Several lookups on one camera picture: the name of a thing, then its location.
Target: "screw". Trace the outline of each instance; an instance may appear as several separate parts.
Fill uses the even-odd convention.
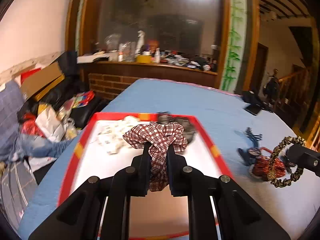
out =
[[[88,179],[88,182],[89,183],[96,183],[98,181],[98,177],[97,176],[91,176],[89,179]]]
[[[182,168],[182,170],[183,170],[184,172],[186,172],[186,173],[190,173],[190,172],[192,171],[192,167],[190,167],[190,166],[184,166],[184,167]]]
[[[230,177],[227,175],[222,175],[220,179],[222,182],[225,182],[225,183],[228,183],[230,181]]]
[[[134,173],[136,171],[136,168],[133,166],[129,166],[125,168],[126,173]]]

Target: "wooden door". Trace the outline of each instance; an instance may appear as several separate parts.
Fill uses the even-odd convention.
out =
[[[250,83],[250,90],[256,91],[257,93],[261,87],[261,82],[266,68],[267,56],[268,47],[258,43],[257,56]]]

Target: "jeans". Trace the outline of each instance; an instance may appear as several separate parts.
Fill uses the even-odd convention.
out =
[[[9,161],[15,162],[27,156],[58,158],[71,141],[52,142],[41,136],[18,133],[13,152],[9,155]]]

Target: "cardboard box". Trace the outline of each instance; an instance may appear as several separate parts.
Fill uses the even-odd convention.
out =
[[[25,100],[44,88],[46,85],[62,75],[58,62],[54,62],[44,69],[34,73],[25,79],[20,87]]]

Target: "blue tablecloth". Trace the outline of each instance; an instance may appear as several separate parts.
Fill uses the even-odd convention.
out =
[[[290,235],[297,239],[320,206],[320,178],[304,171],[301,179],[286,188],[252,178],[236,152],[252,146],[244,135],[249,126],[263,134],[261,146],[273,149],[293,131],[276,115],[261,111],[253,116],[243,110],[241,98],[182,83],[140,79],[128,87],[103,112],[195,115],[234,175],[236,182],[257,201]],[[22,218],[19,235],[26,240],[31,232],[56,208],[65,170],[77,143],[76,138],[49,170]]]

